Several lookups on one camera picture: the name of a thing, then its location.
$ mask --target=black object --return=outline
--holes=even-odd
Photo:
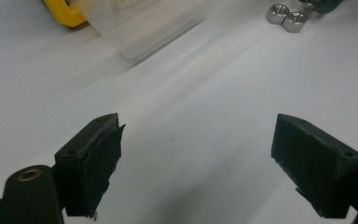
[[[345,218],[350,205],[358,211],[356,150],[303,119],[280,114],[271,157],[321,217]]]
[[[299,0],[300,2],[312,2],[315,4],[315,11],[320,14],[327,14],[342,2],[342,0]]]
[[[0,224],[61,224],[64,207],[69,217],[93,217],[121,157],[123,129],[117,114],[97,118],[56,153],[52,168],[13,174],[0,200]]]

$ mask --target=yellow plastic handle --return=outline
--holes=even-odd
[[[76,27],[85,22],[86,19],[80,15],[77,9],[71,5],[68,6],[65,0],[43,0],[51,12],[51,15],[62,25]]]

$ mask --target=metal nut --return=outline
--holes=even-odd
[[[299,12],[291,12],[284,19],[282,26],[289,33],[299,33],[306,21],[306,15]]]
[[[287,6],[276,4],[269,9],[266,18],[272,24],[282,24],[284,18],[289,13],[290,10]]]
[[[305,2],[301,6],[300,12],[308,17],[311,17],[314,11],[315,11],[315,6],[312,3]]]

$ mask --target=translucent plastic bin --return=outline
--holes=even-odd
[[[127,58],[142,60],[203,21],[213,0],[73,0]]]

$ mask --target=transparent plastic box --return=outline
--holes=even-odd
[[[127,58],[142,60],[203,21],[213,0],[73,0]]]

